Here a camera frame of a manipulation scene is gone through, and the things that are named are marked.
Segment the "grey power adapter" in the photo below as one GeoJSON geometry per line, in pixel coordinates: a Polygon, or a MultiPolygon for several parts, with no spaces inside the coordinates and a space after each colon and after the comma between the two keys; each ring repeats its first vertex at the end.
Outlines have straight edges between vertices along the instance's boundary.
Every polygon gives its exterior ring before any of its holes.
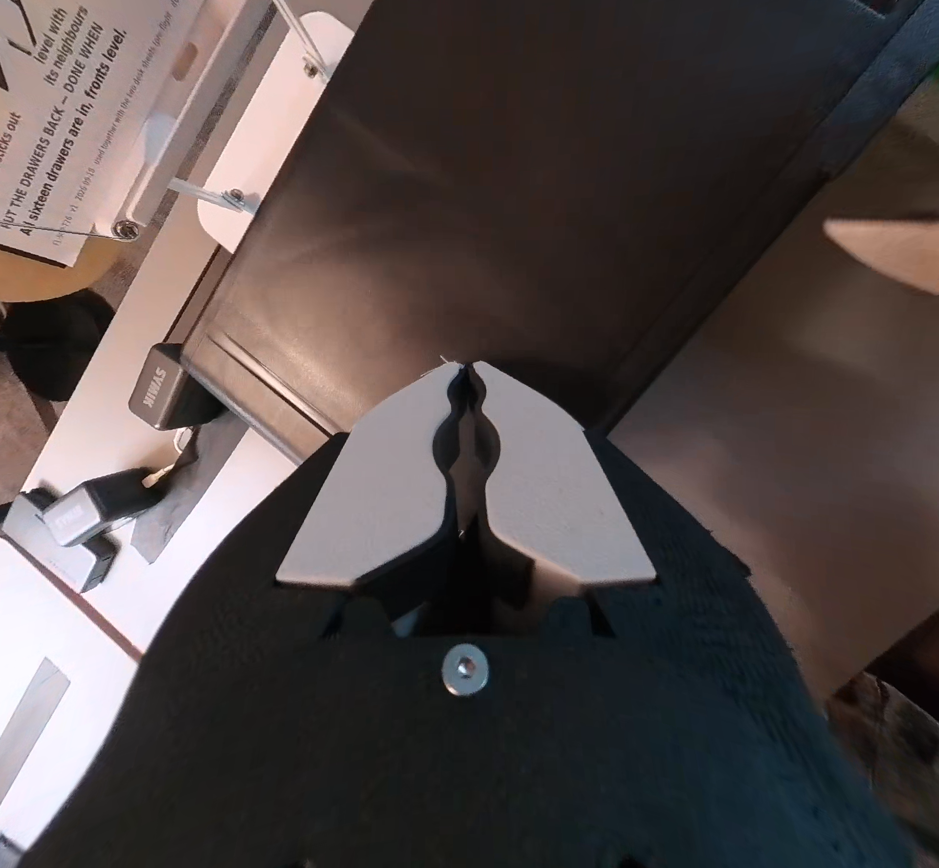
{"type": "Polygon", "coordinates": [[[161,493],[146,468],[90,478],[55,499],[41,521],[63,547],[84,544],[155,506],[161,493]]]}
{"type": "Polygon", "coordinates": [[[224,405],[182,363],[182,344],[153,345],[128,403],[157,431],[196,428],[224,413],[224,405]]]}
{"type": "Polygon", "coordinates": [[[57,543],[42,520],[53,501],[42,488],[18,493],[2,504],[2,535],[72,591],[85,594],[106,579],[118,547],[101,536],[70,547],[57,543]]]}

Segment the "grey tape patch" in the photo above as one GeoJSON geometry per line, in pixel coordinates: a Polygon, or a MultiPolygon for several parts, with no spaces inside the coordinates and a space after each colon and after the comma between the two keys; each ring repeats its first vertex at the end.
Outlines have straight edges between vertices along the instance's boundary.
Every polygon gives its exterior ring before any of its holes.
{"type": "Polygon", "coordinates": [[[215,431],[203,425],[180,433],[178,458],[155,475],[156,504],[136,518],[131,541],[149,566],[162,556],[219,473],[224,460],[215,448],[215,431]]]}
{"type": "Polygon", "coordinates": [[[67,676],[43,658],[1,733],[1,801],[22,768],[70,686],[67,676]]]}

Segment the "cardboard box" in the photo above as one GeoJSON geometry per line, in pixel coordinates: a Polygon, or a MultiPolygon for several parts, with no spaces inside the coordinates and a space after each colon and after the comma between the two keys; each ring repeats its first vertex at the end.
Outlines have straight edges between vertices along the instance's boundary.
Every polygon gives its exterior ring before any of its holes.
{"type": "Polygon", "coordinates": [[[937,283],[830,219],[937,218],[924,83],[611,439],[752,571],[825,700],[937,611],[937,283]]]}

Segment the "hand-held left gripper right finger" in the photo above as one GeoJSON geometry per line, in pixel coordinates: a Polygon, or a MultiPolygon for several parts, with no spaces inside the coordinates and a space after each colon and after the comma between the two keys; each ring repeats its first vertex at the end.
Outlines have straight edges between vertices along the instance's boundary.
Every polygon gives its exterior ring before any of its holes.
{"type": "Polygon", "coordinates": [[[656,581],[581,424],[491,364],[476,362],[471,380],[478,537],[497,613],[542,616],[559,598],[656,581]]]}

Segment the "white metal sheet stand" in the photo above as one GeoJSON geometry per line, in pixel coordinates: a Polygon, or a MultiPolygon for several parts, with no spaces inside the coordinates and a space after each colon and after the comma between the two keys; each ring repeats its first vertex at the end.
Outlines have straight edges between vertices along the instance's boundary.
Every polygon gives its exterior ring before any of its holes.
{"type": "Polygon", "coordinates": [[[196,200],[202,228],[236,251],[288,153],[335,73],[353,32],[329,13],[300,15],[288,0],[204,0],[96,226],[135,241],[169,191],[196,200]],[[200,186],[179,177],[269,8],[286,26],[252,98],[200,186]]]}

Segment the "black drawer cabinet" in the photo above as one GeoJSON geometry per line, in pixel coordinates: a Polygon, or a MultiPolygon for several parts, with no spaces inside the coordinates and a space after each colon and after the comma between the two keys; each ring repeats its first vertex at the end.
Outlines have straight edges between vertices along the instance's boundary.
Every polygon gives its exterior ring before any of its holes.
{"type": "Polygon", "coordinates": [[[610,428],[937,64],[937,0],[375,0],[188,337],[286,452],[441,360],[610,428]]]}

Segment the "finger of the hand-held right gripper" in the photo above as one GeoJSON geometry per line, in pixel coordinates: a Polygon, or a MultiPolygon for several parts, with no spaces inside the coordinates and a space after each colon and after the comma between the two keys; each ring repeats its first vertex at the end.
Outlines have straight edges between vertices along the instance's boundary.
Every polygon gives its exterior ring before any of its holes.
{"type": "Polygon", "coordinates": [[[826,218],[824,232],[840,250],[876,274],[938,295],[938,214],[892,218],[826,218]]]}

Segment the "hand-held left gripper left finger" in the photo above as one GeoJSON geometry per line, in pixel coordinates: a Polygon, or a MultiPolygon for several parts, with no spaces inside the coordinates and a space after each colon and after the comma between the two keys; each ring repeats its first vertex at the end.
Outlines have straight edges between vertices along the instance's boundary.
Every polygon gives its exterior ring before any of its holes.
{"type": "Polygon", "coordinates": [[[280,583],[375,580],[440,535],[455,517],[466,372],[439,365],[358,420],[278,568],[280,583]]]}

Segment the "white printed task sheet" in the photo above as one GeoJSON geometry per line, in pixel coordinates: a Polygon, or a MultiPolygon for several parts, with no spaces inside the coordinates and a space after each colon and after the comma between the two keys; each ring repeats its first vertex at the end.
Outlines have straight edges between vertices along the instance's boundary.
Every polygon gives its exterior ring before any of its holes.
{"type": "Polygon", "coordinates": [[[71,267],[87,237],[109,236],[204,4],[2,0],[2,251],[71,267]]]}

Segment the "round tan stool seat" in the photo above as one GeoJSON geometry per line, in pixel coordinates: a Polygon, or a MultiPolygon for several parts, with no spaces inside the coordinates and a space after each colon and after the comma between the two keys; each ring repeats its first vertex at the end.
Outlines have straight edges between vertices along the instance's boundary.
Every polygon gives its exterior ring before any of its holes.
{"type": "Polygon", "coordinates": [[[43,301],[94,287],[133,251],[129,242],[92,238],[86,241],[73,266],[62,267],[2,248],[1,301],[43,301]]]}

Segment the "round black object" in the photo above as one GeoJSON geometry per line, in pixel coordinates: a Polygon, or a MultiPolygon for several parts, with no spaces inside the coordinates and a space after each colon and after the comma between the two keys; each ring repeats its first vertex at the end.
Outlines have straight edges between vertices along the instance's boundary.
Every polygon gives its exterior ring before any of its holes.
{"type": "Polygon", "coordinates": [[[91,289],[6,307],[1,350],[25,389],[49,402],[67,402],[114,317],[91,289]]]}

